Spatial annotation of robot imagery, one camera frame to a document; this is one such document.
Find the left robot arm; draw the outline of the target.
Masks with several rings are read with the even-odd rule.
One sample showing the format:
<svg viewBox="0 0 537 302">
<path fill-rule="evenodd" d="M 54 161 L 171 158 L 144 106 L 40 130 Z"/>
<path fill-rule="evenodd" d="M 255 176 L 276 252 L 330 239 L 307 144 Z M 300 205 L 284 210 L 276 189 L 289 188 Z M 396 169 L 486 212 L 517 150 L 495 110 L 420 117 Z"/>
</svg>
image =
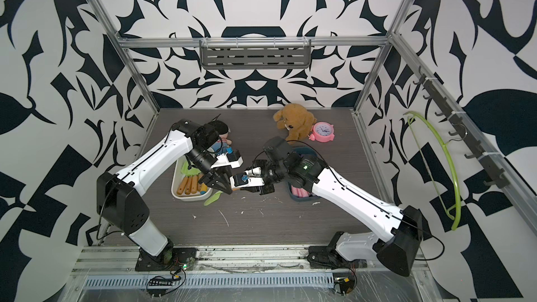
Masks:
<svg viewBox="0 0 537 302">
<path fill-rule="evenodd" d="M 202 183 L 227 194 L 233 192 L 229 162 L 218 163 L 208 149 L 219 138 L 215 127 L 180 120 L 155 147 L 116 173 L 105 172 L 96 181 L 96 211 L 133 241 L 144 257 L 169 268 L 173 243 L 150 219 L 143 197 L 148 188 L 178 159 L 186 157 L 203 173 Z"/>
</svg>

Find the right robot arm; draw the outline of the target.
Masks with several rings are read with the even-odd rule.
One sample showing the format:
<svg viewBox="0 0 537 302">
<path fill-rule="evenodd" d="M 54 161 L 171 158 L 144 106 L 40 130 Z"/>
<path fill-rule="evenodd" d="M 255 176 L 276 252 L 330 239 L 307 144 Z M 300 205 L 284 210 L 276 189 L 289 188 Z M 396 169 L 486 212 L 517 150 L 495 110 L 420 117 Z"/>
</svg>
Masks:
<svg viewBox="0 0 537 302">
<path fill-rule="evenodd" d="M 341 233 L 329 247 L 329 256 L 351 262 L 373 255 L 391 272 L 411 274 L 425 234 L 418 209 L 401 209 L 367 193 L 336 172 L 319 152 L 301 154 L 281 137 L 267 141 L 263 152 L 266 159 L 256 159 L 242 180 L 255 182 L 260 192 L 288 183 L 333 203 L 371 231 L 371 239 Z"/>
</svg>

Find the teal storage box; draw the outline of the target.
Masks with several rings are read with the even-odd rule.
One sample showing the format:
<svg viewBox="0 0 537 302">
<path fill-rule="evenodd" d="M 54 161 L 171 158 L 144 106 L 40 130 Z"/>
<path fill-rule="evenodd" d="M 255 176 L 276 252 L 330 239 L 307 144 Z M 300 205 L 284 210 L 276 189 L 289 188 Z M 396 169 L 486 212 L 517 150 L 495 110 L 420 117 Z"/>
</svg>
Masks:
<svg viewBox="0 0 537 302">
<path fill-rule="evenodd" d="M 297 152 L 299 155 L 314 155 L 317 156 L 317 153 L 312 149 L 308 147 L 296 147 L 294 148 L 294 151 Z M 317 200 L 319 197 L 311 194 L 310 192 L 307 192 L 304 189 L 299 189 L 294 186 L 292 186 L 290 183 L 287 183 L 288 185 L 288 193 L 294 201 L 297 202 L 305 202 L 305 201 L 313 201 Z"/>
</svg>

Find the white storage box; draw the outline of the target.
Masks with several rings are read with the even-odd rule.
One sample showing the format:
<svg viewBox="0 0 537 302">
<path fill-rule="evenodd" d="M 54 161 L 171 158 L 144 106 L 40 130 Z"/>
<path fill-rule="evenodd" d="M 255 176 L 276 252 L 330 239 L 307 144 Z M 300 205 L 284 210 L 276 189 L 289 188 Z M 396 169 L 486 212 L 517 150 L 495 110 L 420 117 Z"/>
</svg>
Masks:
<svg viewBox="0 0 537 302">
<path fill-rule="evenodd" d="M 185 157 L 178 159 L 171 186 L 173 197 L 185 202 L 207 200 L 213 194 L 213 190 L 199 183 L 202 176 L 203 173 L 189 165 Z"/>
</svg>

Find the purple shovel pink handle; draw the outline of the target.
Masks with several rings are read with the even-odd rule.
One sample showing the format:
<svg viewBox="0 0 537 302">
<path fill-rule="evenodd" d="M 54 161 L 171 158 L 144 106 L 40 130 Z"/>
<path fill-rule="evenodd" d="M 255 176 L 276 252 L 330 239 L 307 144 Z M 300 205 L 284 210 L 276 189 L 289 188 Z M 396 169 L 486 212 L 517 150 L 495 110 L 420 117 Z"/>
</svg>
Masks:
<svg viewBox="0 0 537 302">
<path fill-rule="evenodd" d="M 292 195 L 297 198 L 309 198 L 310 193 L 302 188 L 291 187 Z"/>
</svg>

